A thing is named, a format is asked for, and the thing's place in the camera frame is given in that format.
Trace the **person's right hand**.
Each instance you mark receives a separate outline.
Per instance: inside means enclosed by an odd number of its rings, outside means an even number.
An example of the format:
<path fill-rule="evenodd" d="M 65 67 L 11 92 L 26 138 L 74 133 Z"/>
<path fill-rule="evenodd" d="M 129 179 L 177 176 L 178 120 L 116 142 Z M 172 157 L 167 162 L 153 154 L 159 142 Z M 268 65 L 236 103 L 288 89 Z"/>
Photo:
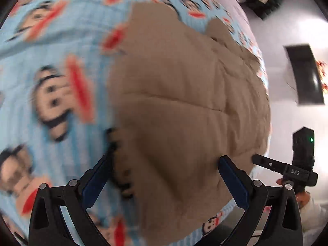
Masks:
<path fill-rule="evenodd" d="M 285 183 L 285 180 L 280 178 L 276 181 L 276 183 L 278 185 L 282 186 Z M 310 193 L 306 192 L 305 190 L 296 194 L 296 200 L 298 202 L 300 209 L 303 208 L 305 205 L 307 205 L 307 203 L 310 201 L 310 199 L 311 199 Z"/>

